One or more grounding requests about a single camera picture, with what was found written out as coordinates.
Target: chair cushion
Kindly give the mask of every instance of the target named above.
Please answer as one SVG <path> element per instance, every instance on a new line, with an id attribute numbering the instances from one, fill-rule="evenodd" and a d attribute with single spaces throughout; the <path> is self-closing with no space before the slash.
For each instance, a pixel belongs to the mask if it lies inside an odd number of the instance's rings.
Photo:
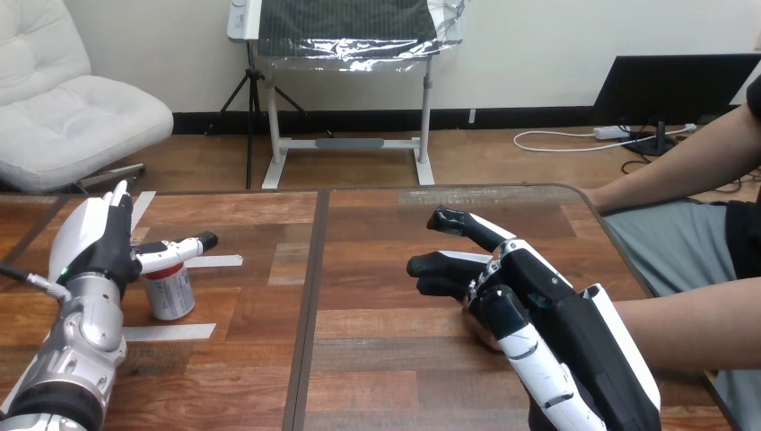
<path id="1" fill-rule="evenodd" d="M 0 0 L 0 106 L 89 74 L 63 0 Z"/>
<path id="2" fill-rule="evenodd" d="M 0 178 L 26 191 L 79 180 L 171 134 L 169 109 L 98 76 L 0 106 Z"/>

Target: can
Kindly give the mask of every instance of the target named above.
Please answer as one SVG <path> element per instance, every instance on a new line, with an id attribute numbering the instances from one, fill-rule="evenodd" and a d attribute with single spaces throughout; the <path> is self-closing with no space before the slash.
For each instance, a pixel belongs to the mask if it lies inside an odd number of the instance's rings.
<path id="1" fill-rule="evenodd" d="M 156 319 L 173 321 L 188 314 L 196 306 L 184 263 L 143 275 L 145 294 Z"/>

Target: monitor stand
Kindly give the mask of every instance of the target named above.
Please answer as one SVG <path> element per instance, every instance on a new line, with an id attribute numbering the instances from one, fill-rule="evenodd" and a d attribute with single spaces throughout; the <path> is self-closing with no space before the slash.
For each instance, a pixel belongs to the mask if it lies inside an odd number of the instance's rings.
<path id="1" fill-rule="evenodd" d="M 642 139 L 644 137 L 653 136 L 653 133 L 649 132 L 633 132 L 626 140 Z M 666 123 L 664 121 L 658 122 L 658 130 L 655 132 L 654 139 L 648 139 L 644 142 L 635 142 L 632 144 L 624 145 L 624 148 L 637 154 L 642 155 L 664 155 L 668 150 L 674 147 L 677 142 L 668 136 L 666 136 Z"/>

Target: black monitor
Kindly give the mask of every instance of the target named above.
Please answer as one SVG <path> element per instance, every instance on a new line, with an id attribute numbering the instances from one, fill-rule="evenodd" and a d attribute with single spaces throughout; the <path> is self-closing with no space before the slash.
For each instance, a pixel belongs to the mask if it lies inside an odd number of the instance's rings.
<path id="1" fill-rule="evenodd" d="M 761 54 L 616 57 L 595 101 L 593 124 L 655 125 L 655 139 L 624 147 L 662 155 L 675 144 L 666 138 L 667 124 L 726 112 L 759 60 Z"/>

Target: black baseboard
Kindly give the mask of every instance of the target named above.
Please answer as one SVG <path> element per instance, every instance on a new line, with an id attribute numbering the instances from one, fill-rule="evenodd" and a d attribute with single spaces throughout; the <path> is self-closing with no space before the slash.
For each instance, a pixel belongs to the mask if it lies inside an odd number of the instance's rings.
<path id="1" fill-rule="evenodd" d="M 730 106 L 727 111 L 736 107 Z M 591 124 L 592 111 L 591 106 L 489 108 L 476 110 L 475 121 L 468 123 L 470 110 L 432 110 L 431 130 L 597 126 Z M 310 111 L 305 118 L 299 112 L 283 110 L 277 117 L 283 135 L 319 133 L 325 129 L 331 132 L 405 132 L 420 129 L 421 113 L 420 110 L 316 110 Z M 714 118 L 707 117 L 704 123 Z M 174 113 L 175 135 L 245 135 L 248 130 L 245 111 L 228 111 L 224 115 L 219 112 Z M 255 122 L 254 133 L 269 134 L 266 112 Z"/>

